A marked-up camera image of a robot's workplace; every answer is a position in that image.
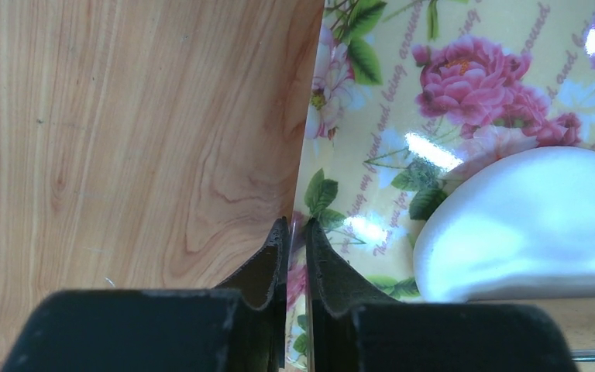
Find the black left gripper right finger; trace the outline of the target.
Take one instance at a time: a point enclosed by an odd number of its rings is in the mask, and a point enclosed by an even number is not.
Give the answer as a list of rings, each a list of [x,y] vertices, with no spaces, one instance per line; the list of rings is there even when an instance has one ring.
[[[530,305],[403,303],[304,228],[312,371],[574,371],[558,326]]]

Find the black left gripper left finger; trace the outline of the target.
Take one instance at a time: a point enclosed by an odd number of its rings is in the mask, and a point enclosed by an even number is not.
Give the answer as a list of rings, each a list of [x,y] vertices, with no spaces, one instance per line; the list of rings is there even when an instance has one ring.
[[[30,314],[4,371],[277,371],[285,363],[285,218],[213,288],[63,290]]]

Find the white dough ball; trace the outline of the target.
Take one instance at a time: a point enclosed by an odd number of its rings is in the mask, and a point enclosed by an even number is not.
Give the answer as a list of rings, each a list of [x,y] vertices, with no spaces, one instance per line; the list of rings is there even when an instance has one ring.
[[[499,160],[433,212],[414,247],[429,302],[595,297],[595,152]]]

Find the floral yellow tray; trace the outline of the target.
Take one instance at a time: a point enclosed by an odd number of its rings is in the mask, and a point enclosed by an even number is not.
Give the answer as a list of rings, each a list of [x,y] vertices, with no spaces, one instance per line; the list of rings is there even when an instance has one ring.
[[[423,222],[485,166],[595,150],[595,1],[327,1],[293,214],[287,362],[308,369],[301,228],[381,291],[420,297]]]

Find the wooden rolling pin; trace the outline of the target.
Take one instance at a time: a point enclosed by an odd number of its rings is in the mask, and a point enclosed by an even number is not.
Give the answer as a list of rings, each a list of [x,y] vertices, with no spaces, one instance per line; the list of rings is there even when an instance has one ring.
[[[570,350],[595,350],[595,298],[535,298],[469,301],[466,307],[527,306],[544,312],[564,335]]]

